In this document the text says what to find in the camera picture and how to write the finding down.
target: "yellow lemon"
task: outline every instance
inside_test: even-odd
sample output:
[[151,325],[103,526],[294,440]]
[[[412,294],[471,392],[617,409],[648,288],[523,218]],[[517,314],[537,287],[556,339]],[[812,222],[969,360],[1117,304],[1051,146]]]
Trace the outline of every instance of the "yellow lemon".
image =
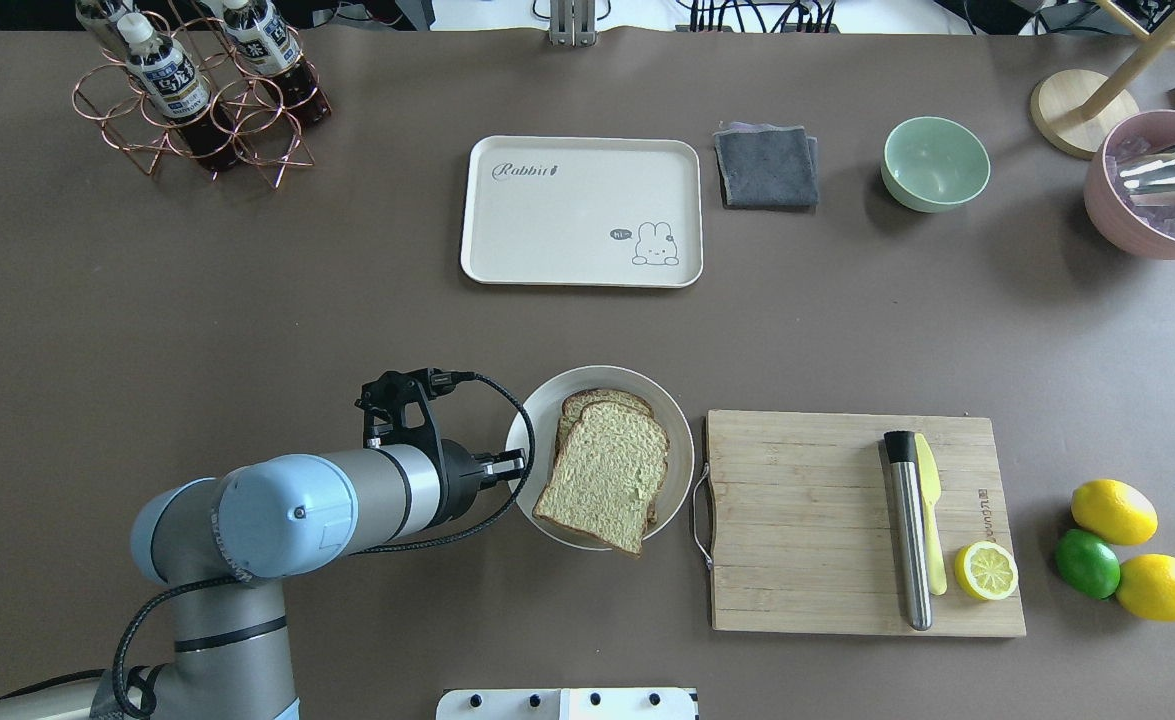
[[1119,480],[1090,480],[1070,497],[1070,516],[1081,529],[1113,544],[1140,544],[1155,534],[1155,507]]
[[1122,561],[1116,600],[1139,618],[1175,621],[1175,557],[1137,556]]
[[979,600],[1003,600],[1018,588],[1018,565],[994,541],[976,541],[956,553],[956,583]]

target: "green bowl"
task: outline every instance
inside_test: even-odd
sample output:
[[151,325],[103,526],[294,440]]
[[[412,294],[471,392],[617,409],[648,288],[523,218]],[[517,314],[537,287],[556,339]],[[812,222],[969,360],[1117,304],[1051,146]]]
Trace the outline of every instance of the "green bowl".
[[947,117],[904,120],[885,139],[880,177],[912,210],[942,213],[974,200],[991,177],[983,142]]

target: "soda bottle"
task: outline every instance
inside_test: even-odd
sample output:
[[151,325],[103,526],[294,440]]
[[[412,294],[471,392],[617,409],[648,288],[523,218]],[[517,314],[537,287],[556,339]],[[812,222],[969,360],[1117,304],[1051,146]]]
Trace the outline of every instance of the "soda bottle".
[[236,164],[231,136],[223,129],[230,128],[231,121],[221,105],[212,105],[209,83],[183,45],[159,35],[142,13],[127,13],[118,27],[129,45],[125,68],[142,83],[152,105],[176,126],[200,167],[220,171]]
[[116,29],[116,22],[125,13],[134,12],[134,0],[76,0],[76,19],[93,33],[98,45],[102,45],[116,60],[125,61],[129,46]]
[[271,0],[223,0],[222,8],[227,36],[255,74],[280,87],[282,97],[276,100],[282,100],[304,127],[328,117],[330,102],[316,86],[316,74],[303,60],[276,5]]

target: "wooden cutting board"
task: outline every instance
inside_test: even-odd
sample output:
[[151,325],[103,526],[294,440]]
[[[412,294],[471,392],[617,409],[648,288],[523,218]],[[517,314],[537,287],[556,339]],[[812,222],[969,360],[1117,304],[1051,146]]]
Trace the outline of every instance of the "wooden cutting board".
[[[882,438],[916,430],[933,448],[947,593],[920,633],[899,605]],[[991,420],[899,415],[707,413],[712,626],[773,633],[1021,637],[1022,598],[974,600],[956,552],[1013,551]]]

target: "white floor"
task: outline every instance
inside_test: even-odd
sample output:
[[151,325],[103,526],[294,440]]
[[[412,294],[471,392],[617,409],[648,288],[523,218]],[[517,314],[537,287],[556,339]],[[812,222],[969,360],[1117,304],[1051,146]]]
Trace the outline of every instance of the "white floor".
[[[757,0],[765,23],[773,27],[783,14],[783,6],[761,5],[768,0]],[[986,0],[972,0],[982,4]],[[680,0],[689,5],[689,0]],[[673,29],[678,23],[689,23],[689,9],[677,0],[596,0],[596,15],[609,16],[597,23],[597,29],[619,26],[636,26],[650,29]],[[435,0],[436,23],[434,31],[491,29],[506,27],[548,27],[546,16],[550,0]],[[760,32],[756,13],[743,7],[743,26],[747,32]],[[947,12],[933,0],[837,0],[835,26],[840,32],[862,33],[927,33],[927,35],[968,35],[971,29],[965,19]],[[738,32],[738,19],[733,9],[725,13],[725,23]]]

